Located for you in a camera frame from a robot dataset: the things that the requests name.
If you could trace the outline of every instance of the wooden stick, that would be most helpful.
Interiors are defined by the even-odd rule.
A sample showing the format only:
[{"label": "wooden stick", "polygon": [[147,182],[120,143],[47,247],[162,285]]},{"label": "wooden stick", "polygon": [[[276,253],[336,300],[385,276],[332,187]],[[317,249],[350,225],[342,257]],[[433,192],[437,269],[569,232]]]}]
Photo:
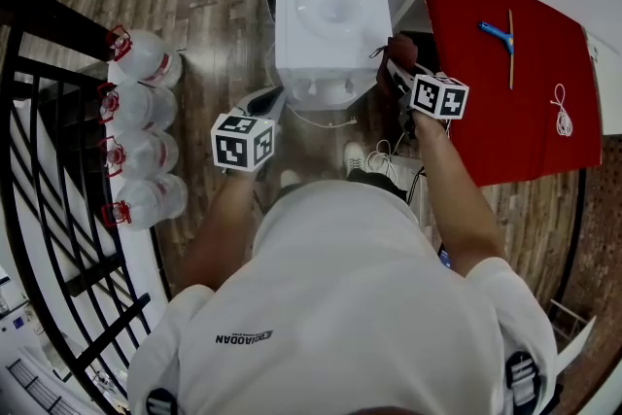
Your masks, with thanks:
[{"label": "wooden stick", "polygon": [[[512,40],[514,40],[514,23],[512,22],[512,10],[507,10],[509,15],[509,34],[512,35]],[[509,57],[509,89],[514,89],[514,52],[512,51],[511,56]]]}]

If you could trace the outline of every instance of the black pants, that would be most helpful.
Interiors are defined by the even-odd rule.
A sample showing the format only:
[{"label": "black pants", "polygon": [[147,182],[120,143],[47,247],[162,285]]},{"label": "black pants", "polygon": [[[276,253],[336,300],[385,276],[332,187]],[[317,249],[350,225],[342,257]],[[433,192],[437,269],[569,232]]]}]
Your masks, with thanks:
[{"label": "black pants", "polygon": [[[350,172],[350,175],[348,175],[348,178],[346,178],[346,180],[348,182],[367,184],[369,186],[377,187],[378,189],[386,190],[387,192],[396,195],[402,201],[406,202],[406,190],[399,189],[397,185],[389,179],[389,177],[383,175],[382,173],[367,173],[366,171],[362,171],[359,168],[355,168]],[[299,187],[302,187],[302,184],[295,184],[282,188],[276,200],[278,201],[281,197],[298,189]]]}]

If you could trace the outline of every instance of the white cable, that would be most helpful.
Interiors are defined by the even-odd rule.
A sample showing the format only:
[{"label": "white cable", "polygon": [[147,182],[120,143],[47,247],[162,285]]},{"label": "white cable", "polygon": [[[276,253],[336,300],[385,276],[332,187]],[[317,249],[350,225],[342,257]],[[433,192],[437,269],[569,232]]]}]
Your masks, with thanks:
[{"label": "white cable", "polygon": [[[391,157],[396,153],[397,146],[401,142],[401,139],[404,137],[402,133],[397,140],[396,146],[391,151],[391,143],[387,139],[382,139],[376,144],[376,150],[372,151],[367,155],[367,159],[365,160],[365,169],[371,173],[382,173],[389,177],[389,179],[397,185],[397,171],[393,164],[391,163]],[[389,148],[389,153],[383,153],[380,151],[380,144],[383,142],[387,143],[387,147]]]},{"label": "white cable", "polygon": [[[268,52],[265,53],[265,57],[263,58],[263,67],[265,68],[265,76],[267,77],[267,79],[270,82],[270,84],[272,86],[276,86],[276,85],[274,85],[274,82],[272,81],[272,77],[270,77],[270,71],[268,70],[268,56],[270,55],[270,53],[272,52],[273,49],[274,49],[274,42],[270,46],[270,49],[268,49]],[[332,124],[332,123],[320,124],[320,123],[315,123],[314,121],[310,121],[307,118],[302,117],[292,106],[290,106],[290,104],[286,103],[286,106],[288,107],[288,109],[290,111],[292,111],[292,113],[294,113],[294,116],[296,116],[300,120],[303,120],[306,123],[312,124],[313,126],[317,126],[319,128],[333,129],[333,128],[341,128],[342,126],[347,126],[349,124],[357,124],[357,119],[356,118],[351,118],[349,121],[345,121],[345,122],[343,122],[341,124]]]},{"label": "white cable", "polygon": [[[562,89],[562,98],[560,99],[557,95],[557,88],[560,87]],[[555,104],[560,107],[560,111],[557,114],[557,133],[562,135],[563,137],[570,137],[572,135],[572,120],[570,116],[564,109],[564,99],[566,98],[566,89],[562,84],[555,85],[555,100],[550,101],[551,104]]]}]

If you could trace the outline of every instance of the wooden floor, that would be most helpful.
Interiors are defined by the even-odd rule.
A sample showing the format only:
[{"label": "wooden floor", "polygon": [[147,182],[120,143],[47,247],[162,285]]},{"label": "wooden floor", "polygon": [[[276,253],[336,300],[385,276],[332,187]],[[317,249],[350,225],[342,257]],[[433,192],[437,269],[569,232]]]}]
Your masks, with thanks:
[{"label": "wooden floor", "polygon": [[[180,145],[175,173],[189,186],[189,206],[179,219],[157,226],[166,273],[175,294],[180,257],[223,180],[212,165],[211,125],[219,113],[227,112],[241,97],[271,85],[266,69],[278,85],[271,71],[273,57],[268,53],[274,26],[265,0],[59,1],[109,27],[121,22],[126,27],[153,30],[183,56],[185,73],[175,87],[180,112],[170,131]],[[69,69],[92,62],[32,39],[23,44],[22,53]],[[269,205],[276,194],[278,175],[286,167],[296,169],[304,180],[338,178],[342,174],[341,151],[348,140],[359,140],[368,149],[383,137],[395,143],[399,136],[397,124],[384,109],[385,103],[375,88],[344,115],[314,118],[340,122],[354,116],[358,120],[354,126],[324,130],[286,111],[282,142],[266,182],[259,188],[261,201]],[[417,151],[404,143],[398,153],[415,156]],[[556,292],[566,261],[576,186],[577,174],[572,172],[484,190],[499,218],[508,258],[542,306]],[[260,213],[256,211],[259,222]]]}]

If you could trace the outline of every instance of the person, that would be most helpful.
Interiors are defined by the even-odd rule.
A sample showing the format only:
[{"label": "person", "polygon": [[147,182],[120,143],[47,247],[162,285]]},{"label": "person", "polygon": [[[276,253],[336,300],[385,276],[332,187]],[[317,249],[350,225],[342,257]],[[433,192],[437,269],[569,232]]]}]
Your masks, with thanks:
[{"label": "person", "polygon": [[[383,65],[388,56],[406,68],[416,50],[398,37]],[[414,121],[452,268],[402,191],[364,172],[356,143],[344,151],[349,181],[282,177],[289,192],[246,264],[254,177],[228,176],[185,254],[185,289],[132,359],[132,413],[531,414],[546,405],[551,325],[507,263],[495,216],[443,126],[419,113]]]}]

